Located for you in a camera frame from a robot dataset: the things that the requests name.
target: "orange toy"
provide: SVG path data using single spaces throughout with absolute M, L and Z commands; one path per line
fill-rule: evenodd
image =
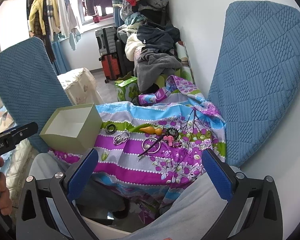
M 156 134 L 156 135 L 162 135 L 162 129 L 158 128 L 158 129 L 154 129 L 152 126 L 148 126 L 145 128 L 140 128 L 139 129 L 142 132 L 148 133 L 148 134 Z

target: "hand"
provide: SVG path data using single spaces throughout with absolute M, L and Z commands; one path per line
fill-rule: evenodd
M 0 167 L 4 164 L 3 159 L 0 157 Z M 6 186 L 6 177 L 5 175 L 0 172 L 0 211 L 1 214 L 6 216 L 10 215 L 12 212 L 12 201 L 10 199 L 10 192 Z

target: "metal bolt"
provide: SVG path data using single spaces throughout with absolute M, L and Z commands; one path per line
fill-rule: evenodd
M 241 173 L 241 172 L 238 172 L 235 176 L 236 176 L 238 179 L 244 179 L 244 174 Z
M 62 173 L 62 172 L 57 172 L 57 173 L 54 175 L 54 177 L 55 177 L 56 179 L 60 179 L 60 178 L 63 177 L 63 173 Z
M 266 176 L 266 180 L 267 180 L 268 182 L 272 182 L 272 181 L 273 181 L 273 178 L 272 178 L 271 176 Z
M 31 182 L 32 180 L 33 180 L 33 177 L 32 177 L 32 176 L 29 176 L 29 177 L 26 179 L 27 182 Z

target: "blue quilted cushion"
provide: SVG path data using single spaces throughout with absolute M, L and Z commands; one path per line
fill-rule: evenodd
M 300 12 L 269 1 L 226 11 L 208 100 L 227 122 L 226 162 L 240 166 L 263 144 L 300 82 Z
M 71 103 L 40 39 L 30 38 L 0 53 L 0 98 L 18 125 L 38 124 L 38 133 L 29 140 L 39 152 L 47 152 L 39 134 L 57 108 Z

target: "gray blanket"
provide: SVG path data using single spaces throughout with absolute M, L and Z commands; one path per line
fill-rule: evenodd
M 174 56 L 145 49 L 134 68 L 140 92 L 151 87 L 161 74 L 173 75 L 181 66 L 182 64 Z

